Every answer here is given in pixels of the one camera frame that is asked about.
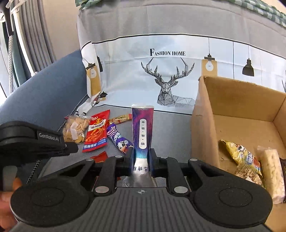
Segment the gray table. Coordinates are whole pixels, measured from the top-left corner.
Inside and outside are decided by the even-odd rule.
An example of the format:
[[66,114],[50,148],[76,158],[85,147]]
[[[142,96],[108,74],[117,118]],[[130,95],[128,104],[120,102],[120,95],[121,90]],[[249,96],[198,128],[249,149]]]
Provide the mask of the gray table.
[[[87,113],[87,116],[92,116],[108,109],[110,109],[110,118],[132,113],[131,108],[102,105],[93,107]],[[178,162],[186,163],[188,161],[191,153],[190,118],[190,115],[160,111],[154,112],[151,147],[155,149],[158,156],[173,157],[176,158]],[[117,129],[124,137],[133,141],[132,121],[117,125]],[[83,144],[79,144],[78,147],[79,150],[77,153],[65,157],[51,158],[42,169],[40,177],[70,166],[83,159],[99,155],[103,151],[106,151],[109,157],[122,154],[111,140],[108,140],[106,146],[87,153],[82,153]]]

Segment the candy wrapper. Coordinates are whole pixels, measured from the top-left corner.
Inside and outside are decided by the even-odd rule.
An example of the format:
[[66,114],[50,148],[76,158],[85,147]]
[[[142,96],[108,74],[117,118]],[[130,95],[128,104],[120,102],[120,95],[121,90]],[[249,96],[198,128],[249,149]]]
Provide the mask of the candy wrapper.
[[130,177],[123,185],[127,187],[157,187],[151,177],[148,165],[148,153],[153,132],[153,106],[132,105],[133,140],[135,163]]
[[121,115],[121,116],[116,117],[116,118],[109,119],[108,124],[109,125],[111,125],[112,123],[120,124],[120,123],[126,122],[126,121],[131,120],[131,119],[132,119],[132,114],[125,114],[125,115]]
[[92,117],[84,115],[71,115],[63,128],[63,139],[65,142],[84,142],[84,131],[86,130]]
[[241,163],[246,163],[250,165],[253,170],[257,172],[257,174],[262,176],[260,172],[260,164],[257,158],[251,154],[244,146],[224,140],[221,141],[225,143],[227,151],[238,165]]
[[128,149],[133,148],[133,144],[117,131],[114,123],[107,127],[107,136],[111,139],[114,145],[125,154],[127,153]]
[[280,163],[281,163],[283,179],[284,179],[284,188],[285,188],[285,191],[286,191],[286,159],[281,159],[280,158]]
[[273,204],[280,204],[285,198],[285,185],[279,154],[276,149],[258,146],[257,154],[261,162],[266,190]]
[[86,141],[82,152],[93,151],[107,144],[106,123],[109,118],[110,110],[92,116],[88,126]]

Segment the red wrapper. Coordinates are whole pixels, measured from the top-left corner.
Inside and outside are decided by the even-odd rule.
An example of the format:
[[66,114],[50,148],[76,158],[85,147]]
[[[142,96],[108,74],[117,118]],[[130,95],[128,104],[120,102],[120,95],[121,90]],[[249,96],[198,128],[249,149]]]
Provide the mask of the red wrapper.
[[108,122],[110,110],[93,115],[88,126],[86,141],[82,152],[93,151],[107,144],[106,124]]
[[106,159],[108,158],[106,151],[100,153],[97,156],[93,156],[91,157],[91,159],[93,159],[96,163],[101,163],[106,161]]

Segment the human hand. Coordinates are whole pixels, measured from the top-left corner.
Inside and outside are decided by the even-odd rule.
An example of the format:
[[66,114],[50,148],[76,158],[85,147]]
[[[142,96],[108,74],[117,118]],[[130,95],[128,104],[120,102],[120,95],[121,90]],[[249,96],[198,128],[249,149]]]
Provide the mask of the human hand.
[[0,228],[2,227],[5,232],[8,232],[17,223],[10,208],[10,200],[14,191],[21,186],[21,180],[15,178],[13,182],[13,192],[0,192]]

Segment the cardboard box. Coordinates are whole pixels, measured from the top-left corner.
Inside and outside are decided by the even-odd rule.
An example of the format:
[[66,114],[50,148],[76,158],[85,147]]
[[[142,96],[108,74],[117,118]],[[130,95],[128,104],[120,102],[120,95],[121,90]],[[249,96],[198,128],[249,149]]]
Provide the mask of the cardboard box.
[[[286,159],[286,94],[222,77],[201,77],[192,119],[192,157],[230,173],[236,163],[220,139],[253,155],[257,146],[277,149]],[[286,204],[273,205],[266,225],[286,231]]]

